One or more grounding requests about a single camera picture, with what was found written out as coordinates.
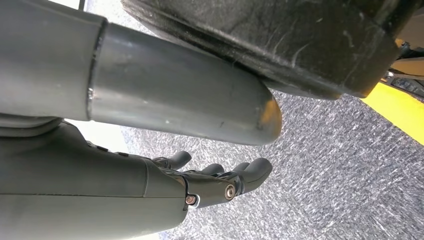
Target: metal pipe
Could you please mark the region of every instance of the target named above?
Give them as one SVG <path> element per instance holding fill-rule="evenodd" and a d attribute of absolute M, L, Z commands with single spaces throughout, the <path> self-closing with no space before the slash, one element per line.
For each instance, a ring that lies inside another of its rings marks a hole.
<path fill-rule="evenodd" d="M 0 22 L 0 113 L 246 145 L 280 134 L 271 92 L 214 56 L 50 1 L 1 1 Z"/>
<path fill-rule="evenodd" d="M 281 130 L 271 92 L 221 59 L 110 24 L 97 56 L 90 117 L 99 122 L 263 145 Z"/>

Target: gray plastic casing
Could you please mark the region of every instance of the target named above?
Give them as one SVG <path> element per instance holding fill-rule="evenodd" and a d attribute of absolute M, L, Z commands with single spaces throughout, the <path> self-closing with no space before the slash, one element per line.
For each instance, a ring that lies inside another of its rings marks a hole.
<path fill-rule="evenodd" d="M 128 239 L 171 229 L 186 188 L 148 159 L 89 145 L 61 123 L 0 137 L 0 239 Z"/>

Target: yellow object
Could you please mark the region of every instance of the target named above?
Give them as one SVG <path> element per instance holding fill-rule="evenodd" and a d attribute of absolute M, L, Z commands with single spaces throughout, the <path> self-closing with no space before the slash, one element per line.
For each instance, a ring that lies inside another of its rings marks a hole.
<path fill-rule="evenodd" d="M 424 103 L 380 82 L 362 101 L 424 145 Z"/>

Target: robotic hand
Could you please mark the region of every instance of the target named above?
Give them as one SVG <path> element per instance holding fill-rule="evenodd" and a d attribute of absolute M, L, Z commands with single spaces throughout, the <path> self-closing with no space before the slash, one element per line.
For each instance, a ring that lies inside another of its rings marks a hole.
<path fill-rule="evenodd" d="M 109 240 L 164 231 L 188 209 L 255 190 L 272 170 L 259 158 L 229 172 L 219 164 L 180 172 L 191 159 L 185 151 L 155 159 L 112 153 L 67 122 L 55 126 L 32 137 L 0 137 L 0 239 Z"/>

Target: bolt head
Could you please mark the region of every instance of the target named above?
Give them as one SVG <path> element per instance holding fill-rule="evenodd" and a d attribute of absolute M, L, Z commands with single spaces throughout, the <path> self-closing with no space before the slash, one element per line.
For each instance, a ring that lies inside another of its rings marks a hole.
<path fill-rule="evenodd" d="M 196 197 L 193 195 L 189 195 L 187 197 L 185 197 L 185 203 L 188 205 L 193 205 L 196 203 Z"/>

